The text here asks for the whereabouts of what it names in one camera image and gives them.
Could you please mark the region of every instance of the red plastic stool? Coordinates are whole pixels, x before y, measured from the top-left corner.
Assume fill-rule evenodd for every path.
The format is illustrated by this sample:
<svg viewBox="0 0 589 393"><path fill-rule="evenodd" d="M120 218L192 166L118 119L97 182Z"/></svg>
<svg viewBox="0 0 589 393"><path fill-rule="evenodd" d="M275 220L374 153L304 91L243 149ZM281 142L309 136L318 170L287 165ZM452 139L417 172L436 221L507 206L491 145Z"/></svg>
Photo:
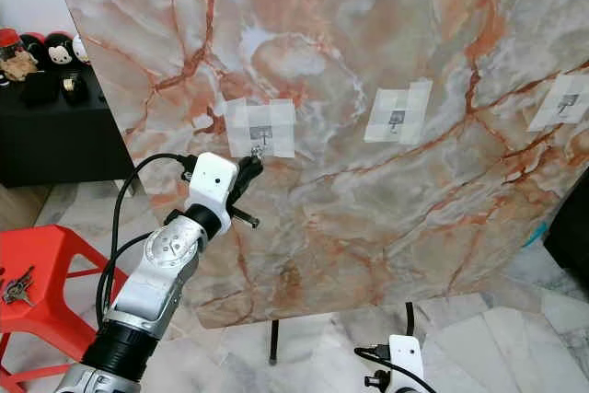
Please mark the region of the red plastic stool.
<svg viewBox="0 0 589 393"><path fill-rule="evenodd" d="M68 272L74 255L86 257L97 268ZM24 393L19 383L63 373L69 364L10 374L2 366L10 333L32 333L79 361L96 332L65 304L65 280L100 273L107 259L72 230L58 225L0 232L0 259L0 268L4 269L4 274L0 275L4 280L0 291L10 280L20 278L30 266L35 266L31 273L32 285L27 290L34 306L24 301L9 305L0 301L0 387L10 393ZM125 279L125 274L117 269L113 293L119 292Z"/></svg>

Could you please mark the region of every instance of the orange marble pattern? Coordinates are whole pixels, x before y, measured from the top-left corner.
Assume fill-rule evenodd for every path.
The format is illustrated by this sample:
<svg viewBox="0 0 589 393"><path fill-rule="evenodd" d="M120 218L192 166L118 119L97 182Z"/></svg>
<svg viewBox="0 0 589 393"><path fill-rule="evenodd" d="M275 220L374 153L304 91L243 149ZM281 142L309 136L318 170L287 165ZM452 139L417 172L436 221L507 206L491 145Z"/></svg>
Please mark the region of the orange marble pattern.
<svg viewBox="0 0 589 393"><path fill-rule="evenodd" d="M501 268L589 160L589 123L527 127L589 74L589 0L66 0L135 162L229 156L224 108L295 105L184 303L207 327L458 294ZM365 143L379 88L433 81L421 142ZM141 179L162 219L176 165Z"/></svg>

